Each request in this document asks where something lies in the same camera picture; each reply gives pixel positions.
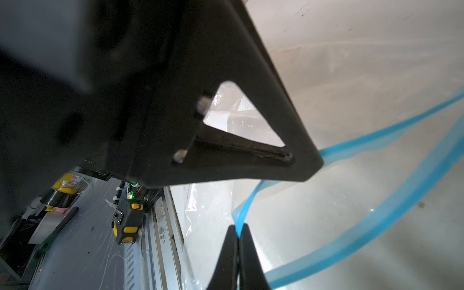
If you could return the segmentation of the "clear zip bag blue zipper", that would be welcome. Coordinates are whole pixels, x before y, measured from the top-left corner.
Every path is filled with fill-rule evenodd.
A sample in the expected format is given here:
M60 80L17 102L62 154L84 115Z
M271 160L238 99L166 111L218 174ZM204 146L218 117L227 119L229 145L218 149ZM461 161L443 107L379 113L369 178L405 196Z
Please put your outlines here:
M464 287L462 1L247 1L323 167L175 186L181 286L249 225L272 288Z

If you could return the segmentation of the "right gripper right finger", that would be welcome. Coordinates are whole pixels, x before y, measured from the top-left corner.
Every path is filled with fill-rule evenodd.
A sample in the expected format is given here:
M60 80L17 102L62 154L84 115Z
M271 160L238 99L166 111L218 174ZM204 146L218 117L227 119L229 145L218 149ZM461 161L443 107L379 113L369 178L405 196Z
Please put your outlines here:
M239 289L271 290L248 224L244 224L239 238Z

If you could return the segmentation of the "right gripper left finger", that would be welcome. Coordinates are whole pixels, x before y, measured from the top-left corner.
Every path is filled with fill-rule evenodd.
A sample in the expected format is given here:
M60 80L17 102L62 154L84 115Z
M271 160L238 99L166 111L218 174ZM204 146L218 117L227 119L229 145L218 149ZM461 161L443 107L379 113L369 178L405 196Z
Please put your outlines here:
M228 227L213 276L207 290L236 290L239 271L239 239L236 227Z

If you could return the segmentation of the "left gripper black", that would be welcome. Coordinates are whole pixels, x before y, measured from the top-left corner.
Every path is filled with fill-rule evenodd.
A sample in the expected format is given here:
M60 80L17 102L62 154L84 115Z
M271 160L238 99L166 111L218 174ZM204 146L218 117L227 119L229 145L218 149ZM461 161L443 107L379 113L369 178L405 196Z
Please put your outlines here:
M225 80L223 1L1 2L1 231L62 174L225 178L200 128Z

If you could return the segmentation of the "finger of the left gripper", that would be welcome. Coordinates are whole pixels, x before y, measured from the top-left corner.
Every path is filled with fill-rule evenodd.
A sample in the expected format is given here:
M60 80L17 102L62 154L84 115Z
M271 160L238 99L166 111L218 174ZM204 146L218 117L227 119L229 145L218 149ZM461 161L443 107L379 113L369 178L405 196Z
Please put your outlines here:
M302 182L323 166L242 1L186 1L130 179Z

